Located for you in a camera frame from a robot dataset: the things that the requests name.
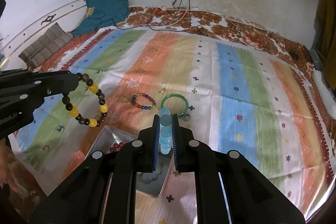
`bed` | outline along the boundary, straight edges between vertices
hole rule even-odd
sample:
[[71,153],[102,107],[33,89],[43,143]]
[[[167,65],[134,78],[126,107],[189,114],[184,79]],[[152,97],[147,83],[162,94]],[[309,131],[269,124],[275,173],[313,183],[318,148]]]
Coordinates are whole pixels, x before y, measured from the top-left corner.
[[[191,12],[191,19],[179,11],[173,18],[175,12],[131,7],[119,29],[75,37],[38,70],[89,74],[109,106],[104,125],[135,136],[151,126],[159,108],[135,108],[133,94],[159,103],[182,94],[191,120],[180,120],[181,126],[213,150],[239,150],[308,219],[335,183],[336,130],[312,81],[307,49],[252,22],[206,11]],[[147,23],[165,26],[151,30],[142,26]],[[84,117],[100,116],[85,84],[70,98]],[[171,107],[178,111],[179,102]],[[47,97],[34,117],[14,134],[16,153],[48,195],[84,160],[102,128],[81,126],[66,112],[62,95]],[[171,170],[158,198],[137,192],[135,215],[139,224],[195,223],[193,174]]]

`green stripe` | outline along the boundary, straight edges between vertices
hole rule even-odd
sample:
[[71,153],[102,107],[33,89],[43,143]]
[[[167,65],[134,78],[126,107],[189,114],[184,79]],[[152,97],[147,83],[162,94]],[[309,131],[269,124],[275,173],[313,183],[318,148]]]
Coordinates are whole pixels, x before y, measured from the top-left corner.
[[267,178],[273,178],[272,182],[279,188],[283,181],[278,178],[283,175],[283,162],[280,157],[281,134],[278,129],[278,119],[274,114],[268,91],[263,84],[263,77],[252,53],[239,48],[237,52],[249,85],[251,103],[254,104],[258,169]]
[[[145,32],[146,31],[144,30],[128,31],[114,41],[103,54],[98,56],[87,68],[85,68],[83,73],[90,75],[90,78],[99,85],[100,81],[105,77],[106,71],[108,71],[112,65],[117,63],[124,53],[130,49]],[[89,90],[85,91],[85,88],[85,83],[80,82],[78,88],[70,93],[69,97],[73,105],[78,106],[80,102],[85,101],[85,99],[91,95],[91,92]],[[98,110],[99,107],[97,104],[95,108],[92,109],[90,118],[94,118],[95,113]],[[66,126],[71,119],[74,118],[67,113],[62,100],[58,101],[50,112],[50,115],[43,121],[31,146],[25,151],[27,160],[36,170],[42,167],[43,161],[49,154],[48,149],[42,150],[43,146],[49,145],[51,149],[54,148],[64,134],[64,131],[58,132],[55,128],[59,124]]]

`yellow bead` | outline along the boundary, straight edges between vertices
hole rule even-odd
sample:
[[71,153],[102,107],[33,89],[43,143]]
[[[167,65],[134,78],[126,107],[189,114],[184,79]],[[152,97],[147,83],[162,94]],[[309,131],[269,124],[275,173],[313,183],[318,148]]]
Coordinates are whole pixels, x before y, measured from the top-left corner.
[[97,120],[96,119],[89,119],[89,127],[96,127],[97,126]]
[[106,113],[107,110],[108,110],[108,108],[107,108],[107,104],[100,106],[100,111],[101,111],[102,113]]
[[70,115],[73,116],[73,117],[77,117],[79,112],[77,110],[77,108],[75,106],[72,107],[72,110],[69,111]]
[[97,93],[98,89],[99,88],[95,83],[93,83],[93,85],[89,87],[89,90],[91,90],[92,93]]

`teal cloth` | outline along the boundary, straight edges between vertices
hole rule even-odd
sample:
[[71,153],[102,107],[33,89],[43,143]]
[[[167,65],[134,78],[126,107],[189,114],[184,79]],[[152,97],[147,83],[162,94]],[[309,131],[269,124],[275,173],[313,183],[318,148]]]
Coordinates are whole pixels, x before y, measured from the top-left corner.
[[112,26],[114,22],[124,21],[129,15],[128,0],[86,0],[86,6],[94,7],[93,14],[83,19],[74,30],[74,36],[90,33],[97,28]]

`yellow and brown beaded bracelet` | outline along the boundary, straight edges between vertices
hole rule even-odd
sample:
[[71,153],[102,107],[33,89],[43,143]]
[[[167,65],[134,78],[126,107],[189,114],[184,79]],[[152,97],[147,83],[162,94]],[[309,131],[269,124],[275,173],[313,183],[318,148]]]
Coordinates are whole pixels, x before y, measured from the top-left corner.
[[107,116],[108,107],[105,102],[105,95],[103,94],[103,92],[101,92],[101,90],[93,82],[93,80],[90,79],[88,74],[84,73],[82,75],[81,73],[76,73],[76,75],[79,81],[82,80],[84,83],[86,83],[86,85],[89,87],[89,90],[98,96],[101,117],[99,118],[99,120],[82,117],[82,115],[78,112],[77,108],[70,103],[70,98],[68,96],[69,93],[63,93],[62,102],[63,104],[65,104],[65,108],[69,112],[69,114],[73,116],[80,124],[85,124],[89,127],[98,127],[100,126],[100,123],[104,122],[105,117]]

